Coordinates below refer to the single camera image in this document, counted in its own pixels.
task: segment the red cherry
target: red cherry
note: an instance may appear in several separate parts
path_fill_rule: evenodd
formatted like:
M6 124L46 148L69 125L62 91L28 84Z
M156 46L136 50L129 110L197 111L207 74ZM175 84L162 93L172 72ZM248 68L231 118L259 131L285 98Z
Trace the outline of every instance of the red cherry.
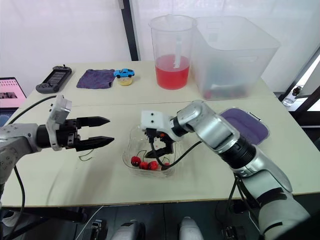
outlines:
M146 161L141 162L139 168L148 170L148 163Z
M169 166L170 163L169 163L169 162L165 162L163 165ZM168 169L168 167L165 167L165 166L162 166L162 167L161 167L161 170L162 170L162 171L163 171L163 170L167 170L167 169Z
M138 157L138 156L133 156L133 157L131 158L131 165L132 165L132 166L138 167L138 166L140 165L140 163L141 163L140 157Z
M151 161L151 162L149 162L149 164L148 164L148 168L149 168L150 170L157 170L157 168L158 168L158 163L157 163L156 161Z

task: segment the toy car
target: toy car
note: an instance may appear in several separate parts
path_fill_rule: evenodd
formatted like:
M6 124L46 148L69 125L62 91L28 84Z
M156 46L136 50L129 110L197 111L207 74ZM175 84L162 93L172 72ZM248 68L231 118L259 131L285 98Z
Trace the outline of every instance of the toy car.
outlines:
M123 68L121 70L115 70L113 73L114 77L119 78L126 78L129 77L131 78L132 76L135 75L135 71L131 70L131 69L127 69L127 68Z

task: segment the purple cloth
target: purple cloth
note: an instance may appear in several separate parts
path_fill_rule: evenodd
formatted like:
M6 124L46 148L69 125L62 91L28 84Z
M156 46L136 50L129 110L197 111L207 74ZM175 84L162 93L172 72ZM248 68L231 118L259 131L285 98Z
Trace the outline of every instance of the purple cloth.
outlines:
M80 89L109 89L115 80L114 69L88 69L79 79L76 87Z
M251 144L258 145L269 136L269 131L263 123L239 108L230 108L220 115Z

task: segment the purple lid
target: purple lid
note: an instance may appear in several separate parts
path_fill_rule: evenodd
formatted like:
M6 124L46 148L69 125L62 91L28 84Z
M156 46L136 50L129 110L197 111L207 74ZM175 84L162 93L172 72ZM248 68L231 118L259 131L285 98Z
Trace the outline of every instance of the purple lid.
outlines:
M251 144L258 145L269 136L267 127L239 108L230 108L220 114Z

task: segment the measuring cup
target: measuring cup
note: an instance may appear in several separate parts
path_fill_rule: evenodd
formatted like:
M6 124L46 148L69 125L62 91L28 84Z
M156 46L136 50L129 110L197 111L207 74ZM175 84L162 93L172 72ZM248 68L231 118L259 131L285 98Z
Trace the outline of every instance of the measuring cup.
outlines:
M160 87L175 90L187 84L196 24L192 17L172 14L150 21L156 81Z

